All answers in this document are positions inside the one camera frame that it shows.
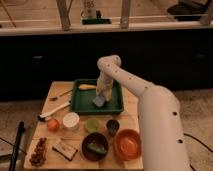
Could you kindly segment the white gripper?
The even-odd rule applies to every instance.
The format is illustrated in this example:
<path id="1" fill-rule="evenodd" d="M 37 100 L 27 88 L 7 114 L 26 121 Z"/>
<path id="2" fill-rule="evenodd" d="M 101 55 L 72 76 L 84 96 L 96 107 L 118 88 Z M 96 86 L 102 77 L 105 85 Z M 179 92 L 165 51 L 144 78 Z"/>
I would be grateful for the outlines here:
<path id="1" fill-rule="evenodd" d="M 96 86 L 96 94 L 99 95 L 102 93 L 106 101 L 109 102 L 112 99 L 112 88 L 113 88 L 113 82 L 106 82 L 106 81 L 97 81 Z"/>

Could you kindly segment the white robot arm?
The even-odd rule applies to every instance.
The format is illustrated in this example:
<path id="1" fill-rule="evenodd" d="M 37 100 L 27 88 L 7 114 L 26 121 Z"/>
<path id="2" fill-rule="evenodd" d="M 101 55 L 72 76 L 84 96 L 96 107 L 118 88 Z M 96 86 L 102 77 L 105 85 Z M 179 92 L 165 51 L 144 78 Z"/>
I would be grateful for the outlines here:
<path id="1" fill-rule="evenodd" d="M 97 61 L 100 70 L 97 91 L 105 92 L 115 80 L 138 98 L 144 171 L 190 171 L 179 100 L 169 89 L 135 76 L 120 65 L 117 55 Z"/>

